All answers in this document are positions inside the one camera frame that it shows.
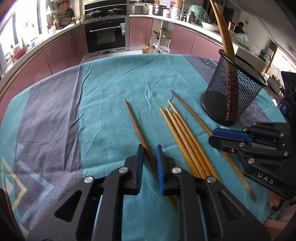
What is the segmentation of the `right hand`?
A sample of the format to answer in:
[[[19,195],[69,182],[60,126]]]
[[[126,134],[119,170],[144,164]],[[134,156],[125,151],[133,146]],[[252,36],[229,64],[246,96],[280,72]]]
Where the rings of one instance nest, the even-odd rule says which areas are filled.
[[[284,230],[295,213],[295,197],[285,200],[271,192],[269,195],[271,213],[263,225],[273,230]]]

